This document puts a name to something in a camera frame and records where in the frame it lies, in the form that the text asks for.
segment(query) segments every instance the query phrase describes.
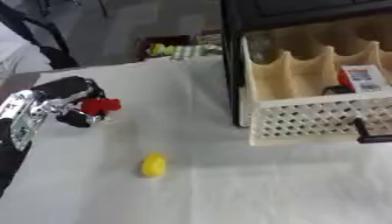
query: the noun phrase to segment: robotic hand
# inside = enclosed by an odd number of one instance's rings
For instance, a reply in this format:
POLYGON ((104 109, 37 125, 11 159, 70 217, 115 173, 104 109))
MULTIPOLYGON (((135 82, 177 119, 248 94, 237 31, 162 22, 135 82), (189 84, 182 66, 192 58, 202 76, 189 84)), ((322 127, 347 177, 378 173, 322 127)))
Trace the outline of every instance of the robotic hand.
POLYGON ((78 76, 10 95, 0 106, 0 197, 50 114, 55 114, 61 123, 88 128, 120 107, 118 100, 106 99, 93 80, 78 76))

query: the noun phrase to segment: wooden compartment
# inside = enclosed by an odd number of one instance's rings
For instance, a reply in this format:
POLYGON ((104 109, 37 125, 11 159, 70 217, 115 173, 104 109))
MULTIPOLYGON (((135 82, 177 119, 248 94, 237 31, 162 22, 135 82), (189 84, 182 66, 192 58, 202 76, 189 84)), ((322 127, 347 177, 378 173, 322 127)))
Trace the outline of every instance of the wooden compartment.
POLYGON ((355 139, 355 117, 379 134, 392 133, 392 119, 385 116, 392 114, 392 92, 321 95, 338 84, 346 65, 376 65, 392 84, 389 21, 392 15, 380 14, 261 31, 262 45, 244 37, 242 99, 249 109, 250 142, 355 139), (252 53, 260 54, 257 60, 252 53))
POLYGON ((336 75, 343 65, 374 64, 391 80, 392 28, 388 21, 391 15, 378 15, 267 31, 270 49, 265 51, 265 62, 250 62, 258 98, 320 95, 323 88, 337 84, 336 75))

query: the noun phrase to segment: yellow lemon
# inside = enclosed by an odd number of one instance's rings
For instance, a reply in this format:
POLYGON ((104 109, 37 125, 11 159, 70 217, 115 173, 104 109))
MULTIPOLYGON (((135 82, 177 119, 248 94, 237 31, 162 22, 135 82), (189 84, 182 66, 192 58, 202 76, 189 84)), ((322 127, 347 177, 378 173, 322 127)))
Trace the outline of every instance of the yellow lemon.
POLYGON ((166 158, 158 152, 147 155, 142 163, 142 173, 147 177, 157 177, 166 172, 166 158))

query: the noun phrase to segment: black frame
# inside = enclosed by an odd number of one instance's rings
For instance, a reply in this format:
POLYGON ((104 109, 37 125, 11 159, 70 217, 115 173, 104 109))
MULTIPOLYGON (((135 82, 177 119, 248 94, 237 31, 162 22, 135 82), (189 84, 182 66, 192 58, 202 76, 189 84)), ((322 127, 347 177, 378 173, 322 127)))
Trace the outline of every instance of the black frame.
POLYGON ((220 2, 223 60, 227 78, 228 97, 233 124, 238 127, 241 127, 239 89, 245 85, 241 50, 241 38, 245 32, 366 16, 392 10, 392 0, 368 2, 356 2, 353 0, 351 4, 336 7, 304 10, 273 16, 256 15, 251 17, 251 11, 255 12, 255 10, 252 10, 254 5, 246 6, 246 4, 252 3, 239 0, 221 0, 220 2))

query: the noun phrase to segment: white tablecloth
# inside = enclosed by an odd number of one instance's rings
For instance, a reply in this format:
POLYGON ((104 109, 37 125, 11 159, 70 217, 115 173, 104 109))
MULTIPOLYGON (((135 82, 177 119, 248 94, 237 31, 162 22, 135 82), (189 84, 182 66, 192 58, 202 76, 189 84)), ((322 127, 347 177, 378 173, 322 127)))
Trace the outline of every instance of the white tablecloth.
POLYGON ((6 194, 7 224, 333 224, 392 221, 392 145, 253 148, 230 122, 219 57, 104 66, 123 109, 92 129, 48 121, 6 194), (169 162, 141 178, 152 151, 169 162))

